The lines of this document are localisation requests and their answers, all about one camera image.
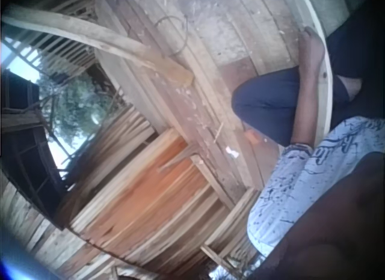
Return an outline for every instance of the timber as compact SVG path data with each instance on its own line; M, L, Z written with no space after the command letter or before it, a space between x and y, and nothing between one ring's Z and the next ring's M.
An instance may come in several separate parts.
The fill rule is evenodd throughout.
M41 126L42 123L35 112L29 111L24 114L2 114L1 132L15 132L32 127Z
M191 72L161 53L86 20L18 5L10 5L1 19L9 25L69 38L124 57L183 87L191 85L194 78Z

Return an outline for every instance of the navy pants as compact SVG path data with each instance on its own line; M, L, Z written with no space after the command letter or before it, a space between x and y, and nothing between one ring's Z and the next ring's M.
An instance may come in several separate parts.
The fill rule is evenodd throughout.
M327 38L327 47L333 71L331 129L354 116L384 118L384 25L369 1ZM336 75L362 79L353 101ZM287 146L299 89L298 67L269 73L237 88L232 108L242 121Z

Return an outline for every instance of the wooden board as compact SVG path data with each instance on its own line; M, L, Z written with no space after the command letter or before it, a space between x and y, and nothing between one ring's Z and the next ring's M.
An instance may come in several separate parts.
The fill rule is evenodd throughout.
M121 162L154 132L150 123L133 106L124 108L109 125L102 127L67 175L67 184L76 183L76 186L62 200L57 221L67 225L102 188L105 179L112 172L117 173Z
M317 146L329 133L331 122L331 110L333 109L333 74L326 39L321 22L310 0L294 0L295 8L300 14L299 25L313 28L320 36L325 46L325 57L321 64L318 78L318 120L315 136Z
M108 28L75 17L9 5L4 11L2 21L19 28L70 38L122 56L139 66L153 69L184 87L191 85L194 78L191 72L161 53L122 37Z

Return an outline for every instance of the green foliage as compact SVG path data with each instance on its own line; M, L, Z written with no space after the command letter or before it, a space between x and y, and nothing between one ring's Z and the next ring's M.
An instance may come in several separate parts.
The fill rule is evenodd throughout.
M42 75L37 81L40 87L40 98L45 98L59 91L60 86ZM97 129L97 124L104 119L111 104L112 97L102 92L102 89L92 82L88 74L73 78L54 98L53 131L72 147L75 138L86 138ZM51 120L52 100L42 109L42 113Z

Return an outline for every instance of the man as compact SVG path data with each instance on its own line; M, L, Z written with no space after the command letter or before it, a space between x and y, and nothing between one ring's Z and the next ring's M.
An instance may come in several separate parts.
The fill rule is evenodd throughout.
M385 279L384 197L384 154L369 153L248 279Z
M347 239L346 242L353 243L349 247L361 247L357 243L359 237L353 237L353 232L349 235L347 230L343 230L343 225L334 231L327 224L337 225L338 221L335 222L335 219L341 221L343 219L341 215L346 217L349 209L355 211L352 207L354 201L359 199L358 191L363 194L369 193L364 189L371 187L365 183L369 180L362 177L370 171L370 166L365 161L383 162L382 153L385 151L383 35L383 22L378 20L371 2L368 1L327 39L334 73L332 131L315 149L312 145L317 118L316 89L325 49L321 39L312 29L306 28L300 35L299 68L252 79L235 91L233 108L238 116L279 144L288 146L248 219L247 231L251 242L265 256L271 253L266 259L265 266L279 266L283 251L292 251L285 246L285 243L289 243L289 247L301 250L303 248L301 243L312 246L312 242L315 241L323 245L325 242L323 237L326 237L337 243L344 243L344 239ZM360 169L359 163L366 169ZM377 178L373 186L377 187L377 192L381 192L383 165L377 167L375 171ZM339 202L339 198L332 193L341 186L346 193L338 195L346 196L345 207L339 206L344 202ZM327 199L324 199L324 202L320 199L323 194ZM333 203L336 214L333 215L327 210L328 205L324 203ZM381 203L379 202L376 207L381 207ZM320 212L309 216L307 215L311 211L311 209L308 211L309 208ZM362 215L352 215L362 219ZM322 230L322 225L320 226L317 218L314 218L316 216L330 218L330 223L324 221L326 231ZM348 223L346 220L345 228L355 231L357 227L361 226ZM289 237L290 240L285 242L284 237ZM313 260L314 266L315 263L327 259L333 262L333 257L340 257L333 251L330 252L333 247L322 245L321 248L316 245L316 249L314 251L310 249L310 252L305 249L305 253L296 258L296 263L316 255L323 255L319 261ZM357 250L360 255L365 251L358 248ZM310 269L312 265L304 265L304 269ZM314 276L308 272L305 273L307 276Z

